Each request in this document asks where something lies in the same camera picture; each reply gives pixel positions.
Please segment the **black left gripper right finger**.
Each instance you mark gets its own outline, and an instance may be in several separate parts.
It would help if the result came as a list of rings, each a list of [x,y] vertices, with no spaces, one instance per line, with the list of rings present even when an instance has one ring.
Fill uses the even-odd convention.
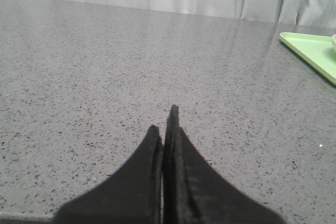
[[[176,105],[167,119],[163,199],[164,223],[285,223],[209,165],[180,127]]]

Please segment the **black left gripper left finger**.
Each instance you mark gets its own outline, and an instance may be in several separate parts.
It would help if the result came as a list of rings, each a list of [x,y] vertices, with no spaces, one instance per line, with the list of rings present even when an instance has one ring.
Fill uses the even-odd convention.
[[[54,223],[160,223],[163,145],[148,128],[131,157],[107,180],[65,203]]]

